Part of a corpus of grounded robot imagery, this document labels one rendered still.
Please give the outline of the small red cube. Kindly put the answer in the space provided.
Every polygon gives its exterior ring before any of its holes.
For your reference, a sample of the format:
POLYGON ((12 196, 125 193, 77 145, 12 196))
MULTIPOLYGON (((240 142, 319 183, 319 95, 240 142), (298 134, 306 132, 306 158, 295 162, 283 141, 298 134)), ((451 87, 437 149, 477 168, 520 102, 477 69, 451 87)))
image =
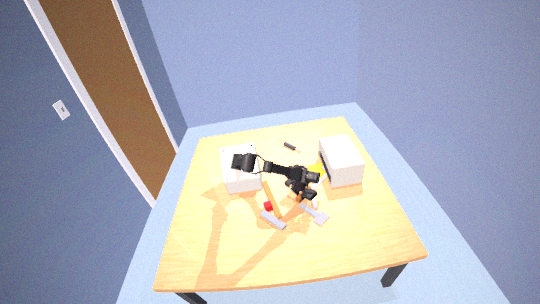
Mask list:
POLYGON ((270 211, 273 210, 273 206, 272 206, 272 203, 271 203, 270 200, 269 200, 269 201, 266 201, 266 202, 263 202, 263 204, 264 204, 265 210, 266 210, 267 212, 270 212, 270 211))

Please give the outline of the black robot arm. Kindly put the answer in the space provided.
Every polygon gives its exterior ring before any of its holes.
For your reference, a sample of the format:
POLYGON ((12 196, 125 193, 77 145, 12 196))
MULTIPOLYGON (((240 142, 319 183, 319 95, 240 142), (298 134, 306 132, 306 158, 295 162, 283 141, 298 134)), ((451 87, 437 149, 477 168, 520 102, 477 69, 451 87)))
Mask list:
POLYGON ((285 175, 287 179, 297 183, 304 183, 306 187, 310 183, 317 183, 320 180, 320 173, 308 171, 309 168, 305 166, 294 165, 294 166, 281 166, 274 164, 271 161, 264 160, 260 155, 247 153, 246 154, 233 154, 230 169, 239 170, 242 172, 250 174, 258 174, 261 172, 266 173, 276 173, 280 175, 285 175), (263 171, 252 173, 254 171, 256 156, 260 157, 264 161, 263 171))

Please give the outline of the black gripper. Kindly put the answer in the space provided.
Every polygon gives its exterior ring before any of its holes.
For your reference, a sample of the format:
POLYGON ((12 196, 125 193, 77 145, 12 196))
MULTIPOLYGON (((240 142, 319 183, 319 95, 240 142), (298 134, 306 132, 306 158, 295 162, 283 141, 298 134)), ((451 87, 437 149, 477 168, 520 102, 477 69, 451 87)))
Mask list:
POLYGON ((291 181, 291 179, 286 180, 285 186, 289 188, 290 185, 291 185, 291 190, 295 192, 297 196, 300 194, 301 191, 303 192, 301 194, 302 200, 306 198, 307 200, 311 201, 317 195, 317 191, 315 191, 312 188, 309 189, 308 187, 306 187, 306 184, 304 183, 297 183, 297 182, 291 181))

